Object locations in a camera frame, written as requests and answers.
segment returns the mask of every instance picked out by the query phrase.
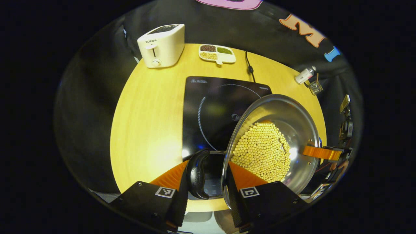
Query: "small wire basket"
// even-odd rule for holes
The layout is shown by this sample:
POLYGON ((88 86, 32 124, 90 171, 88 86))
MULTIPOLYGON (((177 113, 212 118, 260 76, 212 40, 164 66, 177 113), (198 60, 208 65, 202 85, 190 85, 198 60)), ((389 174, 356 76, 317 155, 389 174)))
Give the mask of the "small wire basket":
POLYGON ((318 93, 322 92, 324 89, 322 88, 321 84, 318 82, 319 73, 317 74, 316 80, 309 85, 309 90, 313 95, 317 95, 318 93))

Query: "black cable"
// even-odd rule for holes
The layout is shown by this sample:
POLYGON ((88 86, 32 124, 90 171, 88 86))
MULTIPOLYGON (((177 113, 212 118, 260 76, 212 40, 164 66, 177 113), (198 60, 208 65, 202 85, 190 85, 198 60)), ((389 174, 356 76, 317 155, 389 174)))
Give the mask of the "black cable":
POLYGON ((254 69, 253 69, 253 67, 252 66, 250 66, 250 62, 248 61, 248 58, 247 58, 247 51, 246 50, 244 50, 244 52, 245 52, 245 60, 247 61, 247 63, 248 63, 248 71, 251 73, 251 75, 253 76, 253 81, 254 81, 254 83, 256 83, 256 79, 254 78, 254 74, 253 74, 253 72, 254 72, 254 69))

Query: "induction cooktop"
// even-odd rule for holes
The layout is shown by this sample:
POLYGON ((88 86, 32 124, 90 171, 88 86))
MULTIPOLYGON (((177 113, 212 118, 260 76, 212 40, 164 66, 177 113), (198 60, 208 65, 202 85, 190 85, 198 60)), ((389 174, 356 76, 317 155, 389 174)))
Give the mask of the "induction cooktop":
MULTIPOLYGON (((183 100, 182 159, 201 149, 227 150, 240 117, 257 99, 272 94, 267 85, 248 81, 190 76, 183 100)), ((205 159, 204 191, 221 197, 221 169, 224 155, 205 159)))

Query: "toaster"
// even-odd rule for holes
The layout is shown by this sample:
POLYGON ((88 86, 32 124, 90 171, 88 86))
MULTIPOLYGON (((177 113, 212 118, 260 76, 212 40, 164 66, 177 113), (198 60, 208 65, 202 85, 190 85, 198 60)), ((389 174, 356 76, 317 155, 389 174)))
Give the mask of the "toaster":
POLYGON ((147 67, 170 67, 178 61, 185 46, 185 25, 160 26, 139 37, 137 44, 147 67))

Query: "orange letter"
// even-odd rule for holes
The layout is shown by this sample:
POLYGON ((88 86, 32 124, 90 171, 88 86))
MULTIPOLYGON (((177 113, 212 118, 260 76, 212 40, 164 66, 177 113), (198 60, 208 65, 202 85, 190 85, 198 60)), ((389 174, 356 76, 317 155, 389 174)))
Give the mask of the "orange letter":
POLYGON ((300 35, 310 34, 306 36, 306 40, 308 40, 308 42, 311 43, 316 48, 319 47, 319 43, 321 43, 321 41, 325 38, 320 32, 318 32, 312 27, 309 27, 307 23, 303 22, 301 19, 299 19, 298 17, 292 14, 290 14, 285 20, 280 19, 279 21, 281 24, 283 24, 284 26, 292 30, 296 30, 297 29, 296 24, 299 24, 299 34, 300 35))

